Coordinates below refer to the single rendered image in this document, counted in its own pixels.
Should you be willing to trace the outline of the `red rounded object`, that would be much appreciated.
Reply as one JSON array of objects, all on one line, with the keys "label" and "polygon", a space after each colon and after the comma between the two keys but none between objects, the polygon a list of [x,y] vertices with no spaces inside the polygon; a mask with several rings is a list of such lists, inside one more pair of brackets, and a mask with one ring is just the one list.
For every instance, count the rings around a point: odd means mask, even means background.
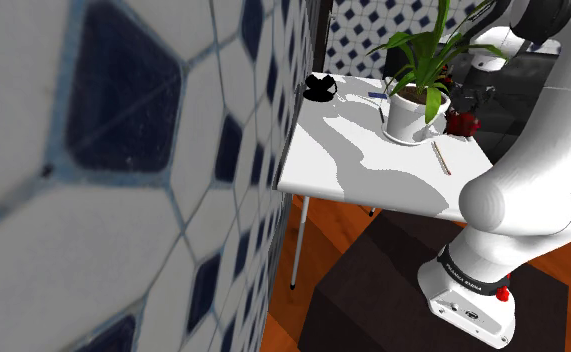
[{"label": "red rounded object", "polygon": [[456,110],[450,110],[445,117],[446,127],[444,134],[472,137],[481,127],[481,121],[470,111],[460,113]]}]

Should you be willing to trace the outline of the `green plant in white pot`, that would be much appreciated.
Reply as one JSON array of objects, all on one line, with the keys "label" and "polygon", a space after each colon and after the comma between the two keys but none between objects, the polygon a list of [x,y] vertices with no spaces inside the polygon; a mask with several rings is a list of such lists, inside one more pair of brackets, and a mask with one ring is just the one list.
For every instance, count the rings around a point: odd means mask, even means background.
[{"label": "green plant in white pot", "polygon": [[403,145],[417,145],[435,119],[445,114],[450,105],[448,89],[438,81],[443,67],[461,53],[483,49],[506,62],[508,55],[491,44],[472,44],[463,34],[453,31],[442,49],[437,45],[445,29],[451,0],[438,0],[435,27],[417,34],[397,32],[372,51],[398,48],[407,63],[386,84],[388,117],[383,133]]}]

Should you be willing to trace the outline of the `brown pencil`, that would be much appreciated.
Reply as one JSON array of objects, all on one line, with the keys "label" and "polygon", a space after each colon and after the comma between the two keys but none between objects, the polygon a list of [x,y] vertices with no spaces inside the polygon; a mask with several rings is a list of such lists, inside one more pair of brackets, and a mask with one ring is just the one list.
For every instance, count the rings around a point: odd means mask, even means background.
[{"label": "brown pencil", "polygon": [[448,165],[447,165],[447,163],[446,163],[446,161],[445,161],[445,159],[444,159],[444,157],[443,157],[443,155],[442,155],[442,153],[441,153],[441,150],[440,150],[440,148],[438,147],[436,141],[431,142],[431,145],[432,145],[432,147],[433,147],[433,149],[434,149],[436,155],[438,156],[439,162],[440,162],[440,164],[441,164],[441,166],[442,166],[444,172],[445,172],[447,175],[452,175],[451,170],[449,169],[449,167],[448,167]]}]

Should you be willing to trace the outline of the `white table with thin legs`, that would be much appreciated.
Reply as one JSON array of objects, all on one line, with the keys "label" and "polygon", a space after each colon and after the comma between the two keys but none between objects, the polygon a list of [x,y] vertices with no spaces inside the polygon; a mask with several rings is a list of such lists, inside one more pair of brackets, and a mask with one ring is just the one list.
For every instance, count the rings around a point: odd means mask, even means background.
[{"label": "white table with thin legs", "polygon": [[[459,194],[491,162],[473,138],[439,134],[416,146],[382,132],[378,107],[388,117],[378,79],[338,75],[329,102],[301,103],[277,188],[284,193],[395,210],[451,221],[463,219]],[[447,175],[431,142],[451,170]]]}]

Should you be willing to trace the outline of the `black rounded object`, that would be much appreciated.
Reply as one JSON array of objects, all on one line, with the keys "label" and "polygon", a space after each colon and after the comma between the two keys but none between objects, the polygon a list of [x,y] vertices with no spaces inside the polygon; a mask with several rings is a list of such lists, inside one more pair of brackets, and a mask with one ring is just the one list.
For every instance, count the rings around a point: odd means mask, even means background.
[{"label": "black rounded object", "polygon": [[313,102],[329,102],[337,93],[335,79],[326,75],[318,78],[311,74],[305,79],[307,89],[303,92],[303,97]]}]

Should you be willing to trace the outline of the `dark brown robot stand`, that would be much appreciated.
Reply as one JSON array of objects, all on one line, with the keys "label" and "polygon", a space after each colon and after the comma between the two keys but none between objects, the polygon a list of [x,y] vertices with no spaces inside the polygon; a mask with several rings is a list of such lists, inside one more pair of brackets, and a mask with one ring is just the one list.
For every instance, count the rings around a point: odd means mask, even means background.
[{"label": "dark brown robot stand", "polygon": [[492,348],[429,310],[419,267],[453,240],[450,221],[381,212],[316,285],[301,352],[565,352],[568,287],[524,264],[511,274],[517,325]]}]

